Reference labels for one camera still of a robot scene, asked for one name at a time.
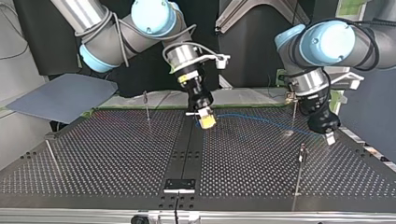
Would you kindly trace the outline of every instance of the aluminum frame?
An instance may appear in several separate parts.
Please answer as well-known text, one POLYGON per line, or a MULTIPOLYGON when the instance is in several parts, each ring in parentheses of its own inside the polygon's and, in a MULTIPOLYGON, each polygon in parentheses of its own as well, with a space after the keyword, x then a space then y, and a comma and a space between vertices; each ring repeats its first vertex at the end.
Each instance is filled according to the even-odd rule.
POLYGON ((297 0, 233 0, 216 21, 216 32, 225 34, 252 8, 259 5, 275 8, 290 23, 293 23, 293 20, 299 23, 309 23, 309 19, 300 5, 297 6, 294 17, 296 4, 298 4, 297 0))

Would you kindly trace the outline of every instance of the blue wire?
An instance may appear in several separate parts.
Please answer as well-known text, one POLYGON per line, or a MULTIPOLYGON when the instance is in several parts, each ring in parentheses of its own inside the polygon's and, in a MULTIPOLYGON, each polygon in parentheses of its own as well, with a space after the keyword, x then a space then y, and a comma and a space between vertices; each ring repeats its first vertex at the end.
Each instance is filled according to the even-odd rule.
POLYGON ((314 136, 318 136, 319 135, 317 133, 308 133, 308 132, 305 132, 305 131, 300 130, 300 129, 291 128, 291 127, 289 127, 287 125, 279 124, 279 123, 273 122, 273 121, 271 121, 269 119, 253 117, 253 116, 248 116, 248 115, 243 115, 243 114, 222 114, 222 115, 217 115, 217 117, 218 118, 255 119, 255 120, 258 120, 258 121, 263 121, 263 122, 272 124, 272 125, 274 125, 274 126, 276 126, 278 128, 282 128, 282 129, 286 129, 286 130, 292 130, 292 131, 297 132, 297 133, 302 133, 302 134, 305 134, 305 135, 314 135, 314 136))

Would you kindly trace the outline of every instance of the perforated table surface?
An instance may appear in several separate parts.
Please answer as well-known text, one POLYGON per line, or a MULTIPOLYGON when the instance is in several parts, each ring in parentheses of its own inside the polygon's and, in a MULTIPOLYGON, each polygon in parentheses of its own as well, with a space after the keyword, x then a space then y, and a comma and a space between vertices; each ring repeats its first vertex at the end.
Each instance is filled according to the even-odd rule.
POLYGON ((328 147, 289 107, 215 112, 203 131, 182 110, 96 111, 0 171, 0 208, 396 213, 396 174, 344 133, 328 147))

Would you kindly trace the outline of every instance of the light blue joint cap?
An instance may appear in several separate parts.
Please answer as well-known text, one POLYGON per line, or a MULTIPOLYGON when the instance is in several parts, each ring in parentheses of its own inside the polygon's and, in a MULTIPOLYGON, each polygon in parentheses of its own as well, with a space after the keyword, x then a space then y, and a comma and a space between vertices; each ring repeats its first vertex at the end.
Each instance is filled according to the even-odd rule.
POLYGON ((299 24, 275 37, 276 49, 279 50, 284 44, 294 36, 300 34, 305 29, 305 25, 299 24))
POLYGON ((316 66, 340 63, 355 47, 356 35, 343 21, 327 21, 310 28, 302 37, 300 52, 316 66))
POLYGON ((85 45, 81 45, 79 48, 79 54, 81 54, 84 62, 95 72, 105 73, 110 71, 113 68, 118 67, 119 65, 111 65, 108 63, 104 63, 101 60, 97 59, 93 56, 87 49, 85 45))
POLYGON ((180 10, 168 0, 136 0, 131 16, 141 32, 158 37, 169 34, 175 27, 177 14, 174 9, 180 10))

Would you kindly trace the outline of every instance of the white wall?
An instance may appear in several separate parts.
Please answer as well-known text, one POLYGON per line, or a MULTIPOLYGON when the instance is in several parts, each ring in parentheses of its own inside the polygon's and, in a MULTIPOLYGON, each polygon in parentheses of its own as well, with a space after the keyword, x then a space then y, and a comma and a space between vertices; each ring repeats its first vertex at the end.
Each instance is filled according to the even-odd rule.
MULTIPOLYGON (((13 6, 12 0, 0 1, 13 6)), ((1 9, 20 30, 18 19, 8 9, 1 9)), ((18 54, 25 46, 26 42, 0 12, 0 58, 18 54)), ((0 60, 0 108, 43 84, 44 78, 38 74, 29 50, 20 57, 0 60)), ((47 120, 0 109, 0 170, 38 146, 49 131, 47 120)))

